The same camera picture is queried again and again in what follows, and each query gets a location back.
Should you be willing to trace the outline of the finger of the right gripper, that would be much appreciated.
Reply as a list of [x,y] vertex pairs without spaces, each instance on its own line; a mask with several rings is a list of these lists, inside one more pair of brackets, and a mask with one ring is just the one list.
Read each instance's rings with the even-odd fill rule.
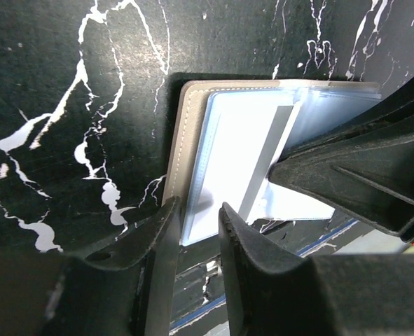
[[413,241],[414,77],[367,112],[289,150],[269,180]]

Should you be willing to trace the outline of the grey leather card holder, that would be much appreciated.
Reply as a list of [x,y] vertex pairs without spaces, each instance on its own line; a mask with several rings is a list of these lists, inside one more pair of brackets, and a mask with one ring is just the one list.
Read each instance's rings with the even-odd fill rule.
[[381,100],[372,82],[192,80],[181,89],[163,197],[182,202],[181,244],[218,232],[228,203],[252,224],[327,220],[333,208],[269,182],[288,150],[343,125]]

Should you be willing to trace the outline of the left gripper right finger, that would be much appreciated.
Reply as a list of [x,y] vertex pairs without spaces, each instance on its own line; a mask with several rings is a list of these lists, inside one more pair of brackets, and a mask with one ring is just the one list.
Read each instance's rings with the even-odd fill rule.
[[232,335],[414,335],[414,254],[301,258],[219,210]]

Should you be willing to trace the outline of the white grey-striped credit card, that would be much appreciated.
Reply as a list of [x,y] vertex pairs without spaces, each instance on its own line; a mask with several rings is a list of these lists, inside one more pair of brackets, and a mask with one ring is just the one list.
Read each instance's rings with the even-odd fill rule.
[[298,115],[299,106],[276,106],[257,111],[229,111],[219,120],[205,175],[204,197],[209,199],[199,219],[216,224],[226,202],[243,219],[263,185],[279,148],[283,147]]

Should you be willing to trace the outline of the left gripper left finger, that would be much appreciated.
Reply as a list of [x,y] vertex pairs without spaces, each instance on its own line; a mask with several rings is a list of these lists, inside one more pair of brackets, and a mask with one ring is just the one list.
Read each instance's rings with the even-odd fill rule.
[[0,253],[0,335],[167,335],[180,236],[181,200],[171,197],[84,258]]

